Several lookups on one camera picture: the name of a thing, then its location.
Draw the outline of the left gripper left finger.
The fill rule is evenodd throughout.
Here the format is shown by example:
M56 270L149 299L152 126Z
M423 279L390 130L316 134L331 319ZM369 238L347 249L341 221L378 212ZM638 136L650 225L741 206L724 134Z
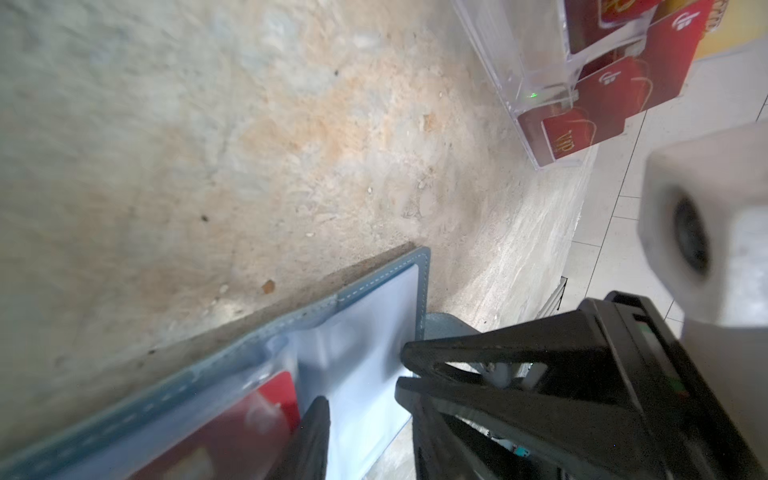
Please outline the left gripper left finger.
M330 438L330 406L316 397L297 430L266 475L267 480L325 480Z

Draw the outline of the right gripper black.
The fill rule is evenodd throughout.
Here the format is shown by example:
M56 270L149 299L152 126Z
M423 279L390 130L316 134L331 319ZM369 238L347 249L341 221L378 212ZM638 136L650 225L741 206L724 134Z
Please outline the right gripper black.
M584 299L579 310L408 342L401 361L422 378L399 378L396 401L412 415L419 398L429 399L477 479L559 472L576 479L651 479L652 446L668 479L767 477L649 298L612 291L603 300ZM511 367L532 363L545 367L532 390L579 390L605 361L606 341L651 442L640 416L627 409L481 386L525 389L510 376Z

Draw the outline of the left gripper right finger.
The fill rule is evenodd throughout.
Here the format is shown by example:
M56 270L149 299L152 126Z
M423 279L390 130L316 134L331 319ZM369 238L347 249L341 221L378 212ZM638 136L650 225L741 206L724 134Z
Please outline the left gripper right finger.
M443 415L429 399L419 398L412 411L417 479L477 479Z

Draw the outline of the red cards stack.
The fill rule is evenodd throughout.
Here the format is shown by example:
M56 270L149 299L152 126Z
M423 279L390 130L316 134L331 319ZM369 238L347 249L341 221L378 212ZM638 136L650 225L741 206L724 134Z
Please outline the red cards stack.
M628 118L677 97L711 1L567 1L566 97L517 121L539 167L623 133Z

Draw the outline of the clear acrylic card stand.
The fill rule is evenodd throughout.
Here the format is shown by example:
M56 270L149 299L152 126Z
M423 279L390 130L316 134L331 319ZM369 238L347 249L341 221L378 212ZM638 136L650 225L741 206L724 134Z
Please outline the clear acrylic card stand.
M567 1L457 1L455 10L498 98L535 164L518 117L566 97L575 70L565 26Z

